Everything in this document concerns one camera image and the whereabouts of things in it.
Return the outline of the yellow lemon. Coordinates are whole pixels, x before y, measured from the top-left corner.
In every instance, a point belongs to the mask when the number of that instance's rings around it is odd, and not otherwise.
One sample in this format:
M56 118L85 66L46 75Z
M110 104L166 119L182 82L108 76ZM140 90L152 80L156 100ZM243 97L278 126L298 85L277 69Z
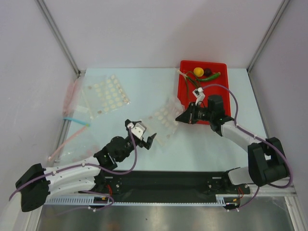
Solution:
M204 69L200 68L200 67L196 67L193 70L193 73L197 76L197 77L201 77L204 75Z

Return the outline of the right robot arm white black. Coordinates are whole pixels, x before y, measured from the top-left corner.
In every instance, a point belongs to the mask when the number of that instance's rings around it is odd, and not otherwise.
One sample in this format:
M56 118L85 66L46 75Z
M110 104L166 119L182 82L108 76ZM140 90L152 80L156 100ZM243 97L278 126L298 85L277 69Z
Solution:
M258 187L289 178L285 188L293 181L293 174L287 163L279 139L273 137L263 139L236 124L234 118L226 115L223 99L219 95L211 95L207 106L191 102L186 111L176 118L176 121L186 124L196 124L198 121L209 122L211 129L218 135L229 139L247 153L248 166L228 170L227 178L222 181L222 188L227 193L235 192L240 184L253 183Z

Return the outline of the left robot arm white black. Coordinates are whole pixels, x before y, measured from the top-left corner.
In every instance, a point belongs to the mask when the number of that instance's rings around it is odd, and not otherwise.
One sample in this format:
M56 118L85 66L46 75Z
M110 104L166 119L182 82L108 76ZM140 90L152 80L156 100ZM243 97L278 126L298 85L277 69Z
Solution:
M141 121L125 121L127 137L115 136L100 151L86 159L59 167L32 165L15 183L16 190L10 199L21 195L22 212L33 211L49 199L57 196L85 192L100 193L106 187L105 174L126 175L132 172L133 166L124 172L117 172L117 164L123 162L130 153L138 157L137 148L149 150L156 134L144 139L147 130Z

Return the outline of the green scallion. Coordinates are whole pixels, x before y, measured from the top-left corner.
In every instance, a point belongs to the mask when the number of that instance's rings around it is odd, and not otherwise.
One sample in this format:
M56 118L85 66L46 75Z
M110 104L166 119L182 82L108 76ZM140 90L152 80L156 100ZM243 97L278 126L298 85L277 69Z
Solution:
M190 99L189 94L189 83L191 83L196 89L201 87L200 79L197 77L197 75L193 71L188 71L187 73L181 72L179 69L176 68L176 72L184 78L185 84L186 84L186 95L187 99Z

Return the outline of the green chili pepper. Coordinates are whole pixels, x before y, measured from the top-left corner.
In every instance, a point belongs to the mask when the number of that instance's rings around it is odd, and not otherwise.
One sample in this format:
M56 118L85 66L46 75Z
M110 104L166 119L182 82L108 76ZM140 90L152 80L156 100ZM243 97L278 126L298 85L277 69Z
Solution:
M209 81L213 81L213 80L217 79L218 77L220 77L220 75L221 75L221 73L217 72L217 73L212 74L209 77L206 77L206 78L197 77L196 79L197 79L198 82L209 82Z

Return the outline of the clear dotted zip bag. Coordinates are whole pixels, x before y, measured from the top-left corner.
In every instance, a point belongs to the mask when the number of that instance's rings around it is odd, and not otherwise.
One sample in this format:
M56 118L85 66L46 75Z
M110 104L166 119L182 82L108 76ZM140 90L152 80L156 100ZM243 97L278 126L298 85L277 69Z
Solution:
M161 147L167 146L178 129L179 122L175 119L184 112L184 106L175 96L155 109L150 115L141 118L150 133L156 133L154 142Z

